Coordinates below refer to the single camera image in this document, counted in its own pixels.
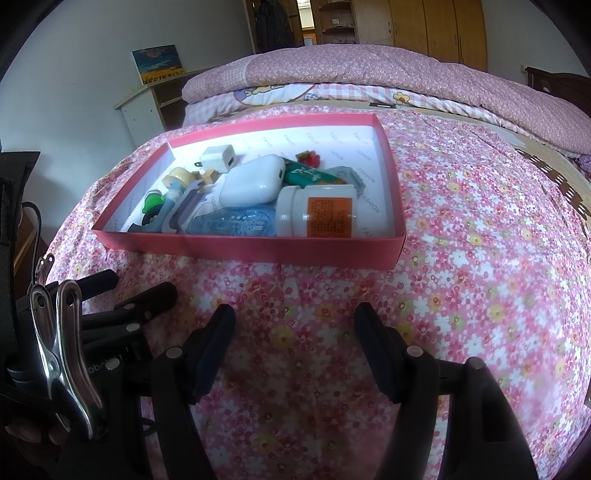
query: bed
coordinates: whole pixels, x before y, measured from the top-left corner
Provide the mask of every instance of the bed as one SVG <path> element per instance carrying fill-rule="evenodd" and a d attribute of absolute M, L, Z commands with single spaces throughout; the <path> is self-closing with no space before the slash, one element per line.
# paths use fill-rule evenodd
<path fill-rule="evenodd" d="M 72 211 L 49 247 L 50 281 L 117 271 L 117 289 L 85 312 L 173 282 L 177 306 L 146 327 L 154 353 L 182 343 L 218 304 L 235 308 L 226 361 L 193 408 L 218 478 L 373 477 L 397 409 L 355 340 L 361 301 L 436 358 L 484 359 L 540 479 L 553 478 L 591 426 L 591 187 L 577 163 L 591 154 L 591 119 L 523 85 L 367 45 L 240 59 L 191 79 L 183 98 L 184 127 L 139 147 Z M 90 231 L 170 138 L 211 122 L 359 111 L 379 118 L 400 172 L 408 235 L 395 270 L 113 251 Z M 441 397 L 428 480 L 439 471 L 446 407 Z M 165 478 L 156 436 L 148 445 L 154 477 Z"/>

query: framed picture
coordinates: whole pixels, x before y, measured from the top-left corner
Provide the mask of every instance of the framed picture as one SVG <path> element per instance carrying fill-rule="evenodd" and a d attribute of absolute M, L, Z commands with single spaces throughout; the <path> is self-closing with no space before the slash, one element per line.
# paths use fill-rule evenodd
<path fill-rule="evenodd" d="M 134 50 L 131 54 L 144 85 L 184 72 L 178 57 L 177 47 L 174 45 L 143 48 L 142 50 Z"/>

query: green package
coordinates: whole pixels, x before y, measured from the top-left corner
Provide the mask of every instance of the green package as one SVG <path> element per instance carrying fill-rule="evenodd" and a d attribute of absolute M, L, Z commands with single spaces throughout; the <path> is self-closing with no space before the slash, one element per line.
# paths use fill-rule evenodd
<path fill-rule="evenodd" d="M 330 173 L 312 168 L 293 160 L 283 159 L 285 161 L 285 176 L 283 181 L 289 185 L 297 185 L 305 188 L 308 185 L 346 185 L 343 179 L 335 177 Z"/>

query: pink blanket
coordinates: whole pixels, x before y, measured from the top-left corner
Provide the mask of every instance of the pink blanket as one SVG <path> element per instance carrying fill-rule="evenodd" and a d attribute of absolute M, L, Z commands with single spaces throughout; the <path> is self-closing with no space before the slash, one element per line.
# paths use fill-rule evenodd
<path fill-rule="evenodd" d="M 283 83 L 378 85 L 456 100 L 482 106 L 565 150 L 591 154 L 591 118 L 571 103 L 464 65 L 382 45 L 328 44 L 245 57 L 189 80 L 183 99 L 197 103 Z"/>
<path fill-rule="evenodd" d="M 285 105 L 235 121 L 335 110 Z M 181 344 L 219 303 L 235 308 L 225 364 L 193 408 L 220 480 L 373 477 L 397 407 L 379 393 L 355 338 L 352 313 L 361 301 L 436 358 L 484 359 L 540 479 L 549 480 L 591 423 L 583 404 L 591 375 L 591 241 L 583 221 L 544 173 L 490 129 L 413 111 L 376 114 L 397 161 L 407 219 L 395 270 L 105 249 L 90 229 L 108 202 L 164 141 L 203 125 L 160 135 L 89 189 L 50 245 L 50 281 L 117 271 L 117 289 L 85 302 L 86 311 L 173 282 L 176 307 L 146 327 L 156 354 Z M 427 480 L 437 478 L 446 407 L 442 397 Z M 155 478 L 163 478 L 156 435 L 148 441 Z"/>

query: black bag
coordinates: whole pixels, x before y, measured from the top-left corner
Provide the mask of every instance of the black bag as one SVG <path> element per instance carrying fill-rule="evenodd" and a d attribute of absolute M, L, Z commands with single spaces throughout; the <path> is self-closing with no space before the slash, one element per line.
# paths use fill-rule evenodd
<path fill-rule="evenodd" d="M 262 53 L 295 47 L 287 14 L 277 0 L 261 0 L 255 19 L 258 47 Z"/>

